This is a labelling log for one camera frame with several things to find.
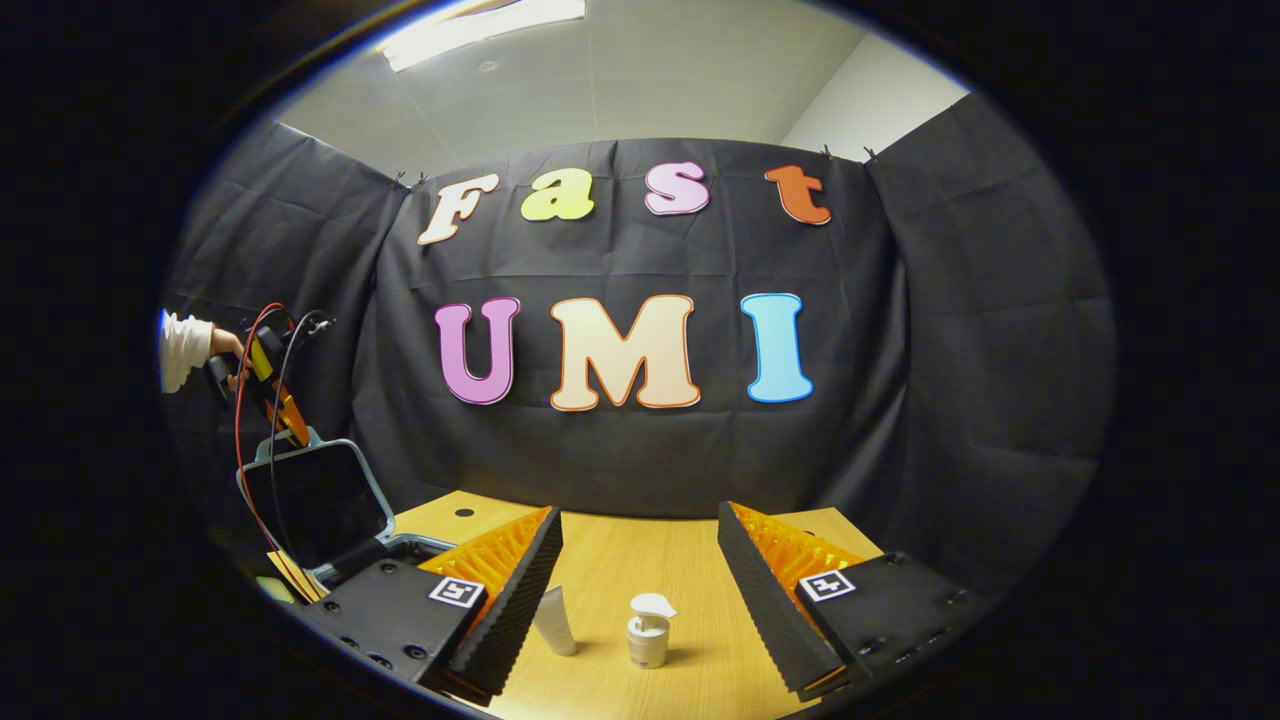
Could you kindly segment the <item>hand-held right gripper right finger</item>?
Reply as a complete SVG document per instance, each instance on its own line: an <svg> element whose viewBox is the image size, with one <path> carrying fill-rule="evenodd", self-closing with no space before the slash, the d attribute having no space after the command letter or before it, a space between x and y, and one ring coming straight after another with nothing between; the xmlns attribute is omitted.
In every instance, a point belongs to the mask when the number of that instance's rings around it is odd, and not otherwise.
<svg viewBox="0 0 1280 720"><path fill-rule="evenodd" d="M908 553L863 557L731 501L717 539L772 662L803 701L888 685L992 607Z"/></svg>

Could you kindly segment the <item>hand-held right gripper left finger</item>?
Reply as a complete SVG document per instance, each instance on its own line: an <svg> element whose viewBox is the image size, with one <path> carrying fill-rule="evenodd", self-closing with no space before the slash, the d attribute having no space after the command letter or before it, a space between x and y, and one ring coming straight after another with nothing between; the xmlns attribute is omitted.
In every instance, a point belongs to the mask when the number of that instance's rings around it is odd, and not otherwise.
<svg viewBox="0 0 1280 720"><path fill-rule="evenodd" d="M398 680L486 706L515 666L563 547L548 506L426 562L378 559L302 611Z"/></svg>

